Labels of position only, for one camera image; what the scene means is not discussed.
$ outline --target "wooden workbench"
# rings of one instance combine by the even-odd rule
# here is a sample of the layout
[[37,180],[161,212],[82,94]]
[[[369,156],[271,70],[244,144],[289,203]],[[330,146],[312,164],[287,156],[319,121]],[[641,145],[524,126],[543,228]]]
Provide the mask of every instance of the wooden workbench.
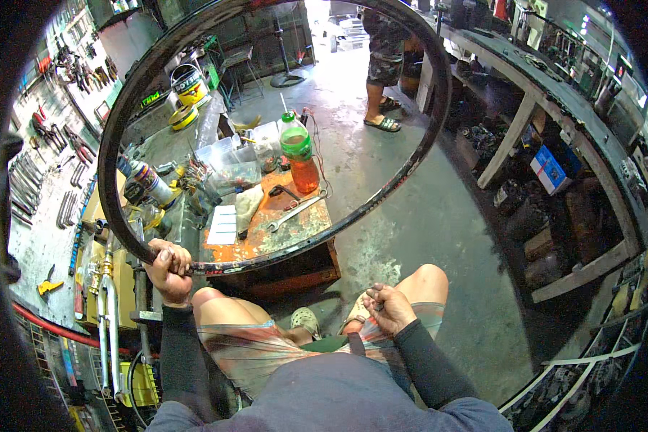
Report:
[[[535,289],[532,292],[533,302],[538,303],[571,291],[637,255],[641,247],[646,246],[648,242],[648,214],[639,206],[623,181],[619,164],[626,159],[626,151],[595,114],[590,103],[565,82],[555,80],[526,63],[520,55],[523,51],[499,35],[493,34],[492,37],[488,37],[468,30],[456,30],[446,25],[441,26],[440,35],[474,53],[481,62],[501,72],[525,92],[497,153],[478,179],[478,186],[484,189],[490,185],[530,122],[534,110],[540,106],[571,138],[571,146],[577,149],[599,179],[624,236],[623,241],[578,272]],[[432,77],[432,71],[426,71],[423,65],[422,75],[428,79],[427,77]],[[565,106],[571,116],[562,115],[562,109],[557,103]],[[579,130],[572,117],[584,122],[583,125],[578,125]]]
[[[261,185],[264,197],[259,203],[257,212],[252,216],[247,229],[247,238],[236,239],[233,245],[207,244],[211,226],[210,217],[200,237],[201,261],[226,263],[255,258],[293,246],[331,226],[326,200],[320,200],[284,222],[276,232],[269,231],[267,228],[269,223],[280,219],[285,214],[284,207],[293,199],[285,193],[270,197],[271,188],[282,185],[293,191],[295,195],[302,196],[302,194],[297,192],[293,184],[291,171],[270,173],[262,177]],[[302,198],[311,198],[318,193],[319,188]],[[341,271],[338,267],[334,239],[331,239],[288,261],[246,274],[222,276],[217,278],[217,281],[268,298],[332,282],[340,277]]]

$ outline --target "red hose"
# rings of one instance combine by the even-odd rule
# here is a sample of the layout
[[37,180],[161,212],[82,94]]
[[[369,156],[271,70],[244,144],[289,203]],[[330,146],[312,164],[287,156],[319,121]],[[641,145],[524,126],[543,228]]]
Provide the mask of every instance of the red hose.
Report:
[[[53,324],[48,321],[43,321],[43,319],[38,318],[36,315],[32,314],[28,310],[26,310],[24,307],[18,305],[15,302],[12,302],[12,307],[14,310],[17,311],[17,313],[32,323],[36,325],[40,325],[43,327],[45,330],[48,330],[49,332],[55,333],[59,336],[64,336],[68,339],[71,339],[73,341],[83,343],[84,345],[88,346],[94,346],[96,348],[101,348],[101,343],[95,339],[91,339],[90,337],[84,336],[81,333],[75,333],[73,331],[70,331],[64,327],[60,327],[60,325]],[[131,351],[128,350],[127,348],[118,348],[118,351],[120,351],[121,354],[127,354],[127,355],[132,355]]]

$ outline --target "sandal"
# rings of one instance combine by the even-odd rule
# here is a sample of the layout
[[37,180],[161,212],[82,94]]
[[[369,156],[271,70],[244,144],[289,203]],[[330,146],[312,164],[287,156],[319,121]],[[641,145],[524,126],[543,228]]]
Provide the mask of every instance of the sandal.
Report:
[[385,132],[398,132],[401,130],[401,123],[398,123],[396,120],[389,117],[384,117],[384,120],[379,124],[372,123],[369,120],[363,120],[363,122],[368,126],[376,127]]
[[348,314],[348,317],[343,320],[343,323],[341,324],[341,327],[338,329],[337,334],[341,334],[343,332],[343,329],[346,327],[346,325],[351,321],[359,321],[362,324],[364,324],[365,321],[367,321],[367,318],[370,317],[370,311],[365,309],[365,304],[363,303],[363,297],[365,296],[365,292],[360,294],[357,300],[355,300],[355,303],[353,304],[353,308],[351,309],[350,314]]
[[398,108],[401,108],[401,103],[391,96],[387,96],[386,100],[379,104],[379,112],[382,114]]
[[290,328],[302,327],[312,335],[312,340],[319,341],[322,337],[319,333],[319,320],[309,307],[299,307],[290,316]]

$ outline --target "hand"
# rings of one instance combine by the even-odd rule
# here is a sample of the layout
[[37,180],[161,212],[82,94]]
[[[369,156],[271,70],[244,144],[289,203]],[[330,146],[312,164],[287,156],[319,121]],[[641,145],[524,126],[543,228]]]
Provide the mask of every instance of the hand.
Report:
[[189,304],[192,279],[184,276],[189,270],[192,256],[187,249],[160,238],[154,238],[149,246],[159,251],[153,265],[144,264],[151,282],[163,296],[163,303],[171,307]]
[[403,292],[383,283],[375,283],[363,298],[365,309],[377,320],[384,333],[396,336],[406,325],[417,319],[413,307]]

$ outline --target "metal stool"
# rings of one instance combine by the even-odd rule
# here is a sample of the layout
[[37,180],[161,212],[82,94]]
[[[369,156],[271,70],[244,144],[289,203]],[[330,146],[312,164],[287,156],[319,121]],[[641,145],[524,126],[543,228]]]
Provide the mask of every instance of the metal stool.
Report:
[[262,98],[264,98],[264,83],[262,82],[262,78],[259,76],[259,74],[257,74],[257,72],[254,70],[254,66],[252,66],[251,60],[252,60],[252,46],[245,48],[243,50],[236,50],[226,54],[225,59],[221,64],[221,69],[220,69],[221,80],[223,79],[223,76],[226,73],[228,73],[228,75],[231,78],[231,88],[230,90],[227,91],[227,98],[231,99],[231,96],[233,95],[233,89],[235,89],[238,92],[238,99],[240,100],[240,105],[242,105],[242,92],[240,91],[240,87],[242,86],[242,79],[238,76],[235,70],[238,68],[238,66],[242,64],[247,65],[250,74],[252,74],[252,78],[254,79],[254,82],[256,82],[257,84],[257,89],[259,89],[259,93],[261,93]]

